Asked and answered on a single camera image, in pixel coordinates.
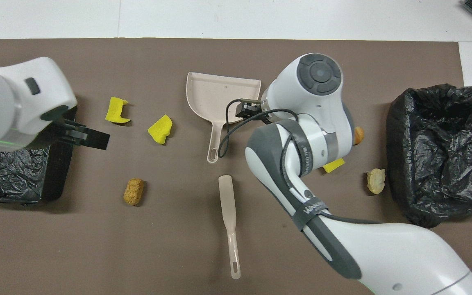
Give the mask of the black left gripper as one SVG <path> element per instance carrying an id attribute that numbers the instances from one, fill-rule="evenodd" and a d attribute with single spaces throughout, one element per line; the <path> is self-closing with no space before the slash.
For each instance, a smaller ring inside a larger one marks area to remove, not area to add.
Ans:
<path id="1" fill-rule="evenodd" d="M 106 150 L 110 134 L 88 129 L 75 121 L 58 120 L 58 140 L 71 145 L 82 145 L 93 149 Z"/>

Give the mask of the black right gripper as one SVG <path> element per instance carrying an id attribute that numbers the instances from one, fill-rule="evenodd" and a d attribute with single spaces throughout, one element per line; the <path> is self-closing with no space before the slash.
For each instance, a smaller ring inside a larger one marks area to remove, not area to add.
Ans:
<path id="1" fill-rule="evenodd" d="M 261 101 L 252 99 L 240 99 L 236 106 L 235 116 L 242 119 L 249 119 L 262 113 Z"/>

